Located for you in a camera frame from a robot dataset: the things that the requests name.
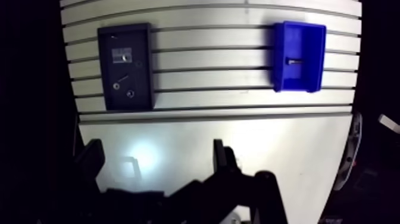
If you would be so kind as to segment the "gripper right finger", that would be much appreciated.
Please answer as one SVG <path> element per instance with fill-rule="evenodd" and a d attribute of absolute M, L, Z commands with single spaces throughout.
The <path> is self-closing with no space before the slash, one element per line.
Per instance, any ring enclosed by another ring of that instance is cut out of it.
<path fill-rule="evenodd" d="M 233 150 L 220 139 L 213 141 L 213 165 L 205 181 L 192 181 L 169 196 L 169 223 L 220 223 L 237 206 L 250 209 L 252 223 L 288 222 L 272 172 L 242 173 Z"/>

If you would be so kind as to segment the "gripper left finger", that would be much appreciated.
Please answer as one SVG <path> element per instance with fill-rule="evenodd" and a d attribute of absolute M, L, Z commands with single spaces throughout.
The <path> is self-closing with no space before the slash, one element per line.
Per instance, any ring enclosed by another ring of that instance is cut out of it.
<path fill-rule="evenodd" d="M 37 223 L 157 223 L 164 194 L 101 192 L 96 178 L 105 164 L 100 139 L 92 139 L 68 162 L 61 174 L 56 202 Z"/>

